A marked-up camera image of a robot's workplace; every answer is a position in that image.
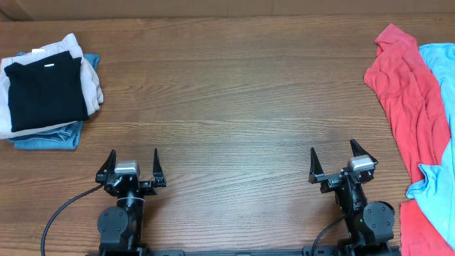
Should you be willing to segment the light blue printed t-shirt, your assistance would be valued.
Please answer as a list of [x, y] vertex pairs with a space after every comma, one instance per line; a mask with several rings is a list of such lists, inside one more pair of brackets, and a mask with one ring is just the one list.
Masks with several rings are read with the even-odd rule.
[[454, 44], [432, 43], [419, 52], [437, 79], [451, 138], [440, 165], [420, 164], [424, 180], [413, 183], [407, 197], [417, 201], [423, 214], [454, 251]]

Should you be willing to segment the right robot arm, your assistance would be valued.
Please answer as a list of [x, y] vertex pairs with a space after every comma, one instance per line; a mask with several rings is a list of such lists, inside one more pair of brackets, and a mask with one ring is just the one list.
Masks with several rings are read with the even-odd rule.
[[400, 249], [389, 244], [394, 238], [395, 209], [384, 201], [369, 203], [363, 190], [363, 184], [374, 179], [378, 160], [355, 139], [350, 140], [350, 147], [353, 157], [347, 166], [329, 175], [324, 173], [315, 148], [311, 148], [309, 183], [318, 183], [322, 193], [334, 192], [342, 215], [318, 234], [309, 254], [317, 255], [321, 250], [319, 240], [343, 221], [349, 238], [332, 246], [331, 255], [399, 255]]

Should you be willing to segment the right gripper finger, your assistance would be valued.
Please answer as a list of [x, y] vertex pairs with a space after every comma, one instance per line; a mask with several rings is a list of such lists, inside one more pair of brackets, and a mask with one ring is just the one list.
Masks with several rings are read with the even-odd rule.
[[355, 139], [350, 140], [350, 146], [354, 156], [369, 156], [374, 165], [378, 164], [378, 160], [374, 156], [369, 154], [366, 150], [364, 150], [364, 148], [361, 145], [359, 145], [359, 143]]
[[311, 147], [310, 150], [311, 163], [310, 163], [310, 172], [309, 172], [309, 183], [315, 184], [324, 176], [321, 163], [317, 156], [315, 148]]

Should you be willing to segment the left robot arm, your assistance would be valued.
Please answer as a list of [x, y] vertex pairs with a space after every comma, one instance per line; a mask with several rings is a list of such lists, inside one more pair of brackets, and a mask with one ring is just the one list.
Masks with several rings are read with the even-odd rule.
[[117, 162], [116, 151], [112, 150], [97, 172], [95, 182], [117, 199], [117, 204], [103, 210], [97, 220], [100, 255], [152, 254], [149, 246], [141, 241], [141, 237], [144, 198], [156, 195], [156, 188], [166, 186], [157, 151], [154, 152], [152, 171], [154, 180], [142, 181], [138, 163]]

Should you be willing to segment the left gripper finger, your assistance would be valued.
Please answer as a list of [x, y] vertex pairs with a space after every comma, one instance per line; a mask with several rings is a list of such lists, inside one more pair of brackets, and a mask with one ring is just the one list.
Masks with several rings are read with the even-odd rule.
[[166, 178], [159, 162], [159, 154], [157, 149], [154, 150], [154, 165], [153, 165], [153, 176], [155, 187], [166, 187]]
[[99, 171], [95, 175], [95, 182], [96, 183], [106, 183], [107, 179], [109, 178], [110, 174], [114, 173], [115, 165], [116, 165], [116, 158], [117, 153], [113, 149], [111, 150], [107, 160], [103, 163], [100, 167]]

